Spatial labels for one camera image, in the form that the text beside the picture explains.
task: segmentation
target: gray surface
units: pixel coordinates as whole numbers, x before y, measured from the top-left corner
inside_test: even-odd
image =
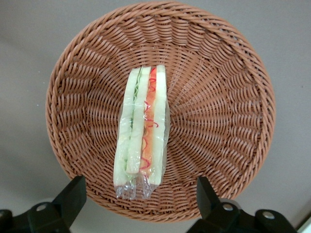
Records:
[[[274,209],[292,224],[311,210],[310,1],[184,1],[227,19],[253,45],[276,94],[276,130],[258,176],[236,199],[253,214]],[[51,150],[45,94],[63,49],[88,23],[128,2],[0,2],[0,208],[22,213],[67,183]],[[88,200],[72,231],[184,232],[194,221],[150,224]]]

